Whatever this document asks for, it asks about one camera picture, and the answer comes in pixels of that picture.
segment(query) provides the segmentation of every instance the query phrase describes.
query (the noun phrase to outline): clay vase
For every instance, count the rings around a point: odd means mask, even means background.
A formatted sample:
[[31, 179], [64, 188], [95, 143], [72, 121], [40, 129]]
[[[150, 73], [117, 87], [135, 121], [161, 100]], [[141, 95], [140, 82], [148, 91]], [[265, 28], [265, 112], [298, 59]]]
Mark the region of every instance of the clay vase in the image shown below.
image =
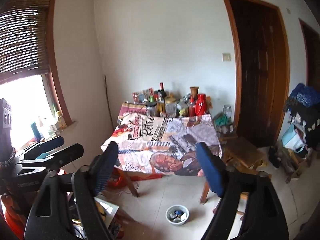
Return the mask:
[[198, 90], [199, 90], [199, 87], [190, 87], [190, 90], [191, 90], [191, 96], [197, 100], [198, 99]]

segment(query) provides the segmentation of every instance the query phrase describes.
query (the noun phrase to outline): window sill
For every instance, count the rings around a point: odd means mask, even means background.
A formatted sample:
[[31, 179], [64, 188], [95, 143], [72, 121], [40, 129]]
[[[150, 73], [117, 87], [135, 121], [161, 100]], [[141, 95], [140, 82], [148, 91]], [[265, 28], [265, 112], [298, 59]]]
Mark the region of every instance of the window sill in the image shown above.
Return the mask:
[[[66, 132], [72, 131], [78, 124], [78, 121], [73, 121], [70, 125], [68, 125], [65, 129], [61, 130], [59, 133], [57, 133], [55, 136], [50, 137], [49, 139], [47, 139], [46, 141], [49, 141], [53, 138], [56, 138], [58, 136], [62, 136], [63, 134], [65, 134]], [[30, 145], [36, 143], [36, 139], [33, 137], [31, 140], [29, 140], [25, 145], [23, 145], [21, 148], [16, 149], [17, 152], [29, 147]]]

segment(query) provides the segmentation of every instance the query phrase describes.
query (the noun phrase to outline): jar lid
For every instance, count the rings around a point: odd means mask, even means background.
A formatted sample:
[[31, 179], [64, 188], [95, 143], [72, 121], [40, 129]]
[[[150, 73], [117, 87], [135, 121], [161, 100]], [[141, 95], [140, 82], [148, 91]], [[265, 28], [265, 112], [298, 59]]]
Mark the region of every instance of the jar lid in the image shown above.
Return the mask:
[[171, 104], [171, 103], [175, 103], [177, 100], [175, 98], [165, 98], [164, 101], [166, 103]]
[[151, 107], [151, 106], [156, 106], [157, 103], [156, 102], [147, 102], [147, 106]]

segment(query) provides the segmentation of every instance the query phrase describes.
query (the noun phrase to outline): wooden door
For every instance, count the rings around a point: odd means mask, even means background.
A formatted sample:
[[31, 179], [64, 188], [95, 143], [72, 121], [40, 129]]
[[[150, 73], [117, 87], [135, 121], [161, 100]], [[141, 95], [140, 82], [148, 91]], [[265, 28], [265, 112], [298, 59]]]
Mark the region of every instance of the wooden door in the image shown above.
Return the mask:
[[307, 85], [320, 92], [320, 37], [305, 22], [301, 21], [307, 56]]
[[271, 145], [269, 131], [275, 88], [272, 9], [230, 0], [238, 30], [242, 90], [237, 133], [257, 147]]

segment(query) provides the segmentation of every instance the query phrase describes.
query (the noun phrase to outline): door frame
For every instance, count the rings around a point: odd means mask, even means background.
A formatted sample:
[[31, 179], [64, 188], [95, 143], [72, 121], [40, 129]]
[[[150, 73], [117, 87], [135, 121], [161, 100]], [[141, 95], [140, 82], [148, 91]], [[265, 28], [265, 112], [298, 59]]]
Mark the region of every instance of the door frame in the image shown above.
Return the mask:
[[308, 48], [307, 48], [307, 40], [306, 40], [306, 35], [304, 33], [303, 27], [308, 28], [309, 30], [313, 31], [315, 34], [318, 35], [318, 37], [320, 38], [320, 35], [318, 32], [316, 32], [314, 30], [314, 28], [312, 28], [311, 26], [309, 26], [305, 21], [301, 20], [299, 18], [299, 22], [300, 22], [300, 26], [301, 26], [301, 30], [302, 30], [302, 34], [303, 34], [303, 40], [304, 40], [304, 47], [306, 49], [306, 85], [308, 85], [308, 80], [309, 80], [309, 62], [308, 62]]
[[[249, 2], [253, 2], [253, 3], [257, 3], [257, 4], [261, 4], [267, 7], [270, 7], [272, 9], [275, 9], [277, 11], [279, 20], [280, 20], [280, 24], [281, 24], [281, 28], [282, 28], [282, 33], [283, 33], [283, 37], [284, 37], [284, 45], [285, 45], [285, 59], [286, 59], [286, 79], [285, 79], [285, 91], [284, 93], [286, 95], [289, 94], [289, 77], [290, 77], [290, 62], [289, 62], [289, 45], [288, 45], [288, 39], [287, 39], [287, 34], [285, 31], [285, 26], [284, 26], [284, 22], [283, 22], [283, 18], [281, 15], [281, 11], [280, 8], [276, 5], [270, 4], [268, 2], [262, 1], [262, 0], [246, 0]], [[234, 44], [234, 50], [235, 50], [235, 62], [236, 62], [236, 105], [235, 105], [235, 114], [234, 114], [234, 126], [237, 127], [238, 126], [238, 122], [239, 122], [239, 116], [240, 116], [240, 106], [241, 106], [241, 88], [242, 88], [242, 82], [241, 82], [241, 51], [240, 51], [240, 42], [239, 42], [239, 36], [238, 36], [238, 31], [237, 31], [237, 27], [236, 27], [236, 20], [232, 11], [232, 7], [231, 7], [231, 3], [230, 0], [224, 0], [226, 9], [227, 9], [227, 13], [228, 13], [228, 17], [229, 17], [229, 21], [230, 21], [230, 26], [231, 26], [231, 32], [232, 32], [232, 38], [233, 38], [233, 44]], [[279, 137], [279, 133], [280, 133], [280, 129], [282, 127], [282, 123], [283, 123], [283, 119], [284, 119], [284, 112], [281, 112], [281, 116], [280, 116], [280, 121], [278, 124], [278, 128], [276, 130], [275, 133], [275, 137], [274, 137], [274, 142], [276, 142], [276, 140]]]

